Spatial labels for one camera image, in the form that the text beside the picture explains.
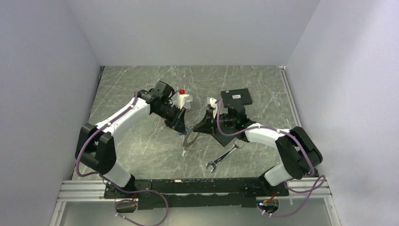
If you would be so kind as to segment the numbered metal ring disc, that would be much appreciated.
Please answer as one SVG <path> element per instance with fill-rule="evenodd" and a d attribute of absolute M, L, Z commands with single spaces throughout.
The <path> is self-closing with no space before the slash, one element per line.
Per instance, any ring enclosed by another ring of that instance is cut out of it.
<path fill-rule="evenodd" d="M 194 127 L 188 129 L 187 134 L 184 136 L 184 140 L 183 140 L 183 144 L 182 144 L 183 148 L 189 148 L 199 138 L 200 134 L 198 132 L 194 132 L 193 129 L 194 129 Z"/>

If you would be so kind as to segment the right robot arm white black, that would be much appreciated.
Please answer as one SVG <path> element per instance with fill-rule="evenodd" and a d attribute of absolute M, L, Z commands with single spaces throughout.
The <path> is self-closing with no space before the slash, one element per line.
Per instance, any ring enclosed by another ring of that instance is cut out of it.
<path fill-rule="evenodd" d="M 281 163 L 260 176 L 261 193 L 271 195 L 283 182 L 315 174 L 315 167 L 322 163 L 323 157 L 302 127 L 277 129 L 265 126 L 249 119 L 241 104 L 228 104 L 226 107 L 226 113 L 221 113 L 218 106 L 209 107 L 203 119 L 194 126 L 193 132 L 209 134 L 222 146 L 227 146 L 237 138 L 243 142 L 275 148 Z"/>

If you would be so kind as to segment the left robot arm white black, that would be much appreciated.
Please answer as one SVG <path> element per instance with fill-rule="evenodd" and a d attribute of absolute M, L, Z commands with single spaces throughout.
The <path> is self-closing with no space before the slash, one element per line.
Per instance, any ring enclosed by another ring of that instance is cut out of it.
<path fill-rule="evenodd" d="M 174 90 L 163 81 L 150 90 L 135 91 L 134 97 L 112 116 L 81 127 L 75 154 L 76 174 L 79 177 L 98 174 L 117 187 L 122 197 L 132 196 L 136 179 L 117 163 L 118 141 L 135 123 L 151 114 L 161 117 L 169 129 L 185 135 L 184 115 L 192 100 L 183 89 Z"/>

